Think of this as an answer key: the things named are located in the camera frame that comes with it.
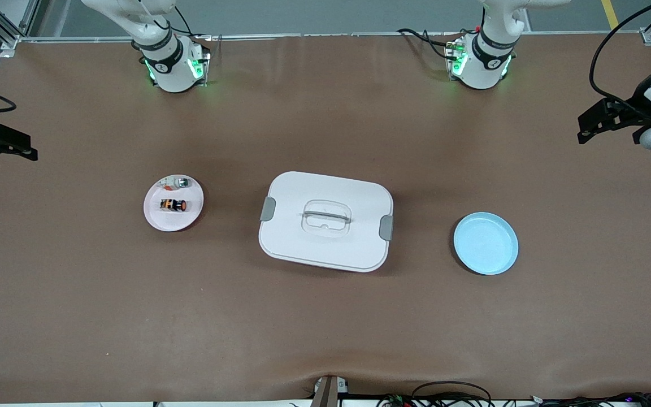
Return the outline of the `pink round plate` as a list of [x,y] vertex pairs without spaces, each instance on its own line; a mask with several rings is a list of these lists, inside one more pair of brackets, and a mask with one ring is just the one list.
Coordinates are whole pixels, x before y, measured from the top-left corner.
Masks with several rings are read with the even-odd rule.
[[[148,189],[143,201],[143,214],[150,226],[163,232],[178,232],[191,227],[201,216],[206,203],[205,193],[201,184],[188,175],[176,174],[169,176],[188,177],[189,188],[177,191],[167,191],[158,188],[157,182]],[[162,211],[159,209],[160,201],[164,198],[186,200],[188,210],[185,212]]]

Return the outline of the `light blue round plate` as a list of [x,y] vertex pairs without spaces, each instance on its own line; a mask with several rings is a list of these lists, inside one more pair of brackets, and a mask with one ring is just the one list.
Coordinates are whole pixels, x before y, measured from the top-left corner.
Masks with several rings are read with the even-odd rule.
[[517,262],[519,240],[503,218],[491,212],[474,212],[463,217],[453,236],[460,262],[478,275],[501,275]]

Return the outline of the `white lidded storage box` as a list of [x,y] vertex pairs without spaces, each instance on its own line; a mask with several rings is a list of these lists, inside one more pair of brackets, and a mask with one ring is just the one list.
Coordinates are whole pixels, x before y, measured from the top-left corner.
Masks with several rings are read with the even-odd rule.
[[273,219],[261,222],[258,239],[269,257],[333,270],[370,272],[387,260],[390,242],[378,235],[380,218],[392,215],[382,185],[305,172],[274,178]]

